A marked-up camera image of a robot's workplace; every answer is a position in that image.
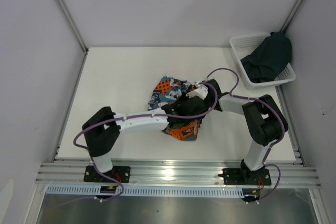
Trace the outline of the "colourful patterned shorts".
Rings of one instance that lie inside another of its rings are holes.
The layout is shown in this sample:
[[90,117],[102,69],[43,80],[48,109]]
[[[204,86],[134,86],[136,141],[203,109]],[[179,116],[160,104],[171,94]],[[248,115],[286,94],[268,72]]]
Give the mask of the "colourful patterned shorts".
[[[194,89],[195,86],[187,80],[163,76],[152,91],[148,102],[148,110],[154,110],[164,105],[172,105],[177,101],[182,101],[182,97]],[[202,119],[192,119],[182,126],[168,126],[163,130],[163,133],[180,141],[195,141],[197,140],[201,123]]]

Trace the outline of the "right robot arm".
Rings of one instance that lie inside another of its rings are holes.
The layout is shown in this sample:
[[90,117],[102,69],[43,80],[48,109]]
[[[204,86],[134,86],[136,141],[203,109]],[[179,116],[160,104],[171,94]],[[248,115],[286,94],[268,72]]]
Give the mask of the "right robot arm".
[[215,110],[232,112],[245,118],[247,128],[253,139],[249,151],[241,162],[240,179],[251,184],[258,179],[258,170],[264,169],[270,149],[288,131],[288,123],[273,97],[265,94],[258,98],[222,93],[215,79],[205,81],[208,88],[207,103]]

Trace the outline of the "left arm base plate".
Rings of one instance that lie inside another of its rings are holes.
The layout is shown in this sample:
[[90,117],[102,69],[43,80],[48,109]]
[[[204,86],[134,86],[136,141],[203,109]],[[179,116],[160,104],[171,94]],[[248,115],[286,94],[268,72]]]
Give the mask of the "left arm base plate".
[[[113,178],[121,183],[129,183],[131,175],[130,166],[114,166],[111,171],[104,173],[104,175]],[[84,177],[84,182],[93,182],[93,183],[107,183],[111,182],[110,179],[101,176],[93,166],[87,166]]]

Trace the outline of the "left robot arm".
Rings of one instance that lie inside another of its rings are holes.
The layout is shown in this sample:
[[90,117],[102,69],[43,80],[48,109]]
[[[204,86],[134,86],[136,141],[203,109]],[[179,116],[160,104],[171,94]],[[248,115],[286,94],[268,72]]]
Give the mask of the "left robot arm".
[[206,111],[208,105],[200,97],[180,98],[172,104],[143,113],[114,113],[109,106],[103,107],[82,126],[89,155],[96,167],[95,175],[102,182],[113,178],[109,153],[120,134],[177,129],[202,119]]

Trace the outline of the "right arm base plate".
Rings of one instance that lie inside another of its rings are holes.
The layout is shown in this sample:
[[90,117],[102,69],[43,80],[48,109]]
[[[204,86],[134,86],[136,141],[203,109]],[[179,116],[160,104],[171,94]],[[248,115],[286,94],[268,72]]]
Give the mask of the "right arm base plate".
[[270,186],[271,178],[268,169],[250,171],[243,168],[224,168],[217,175],[224,180],[225,185],[242,185],[242,186]]

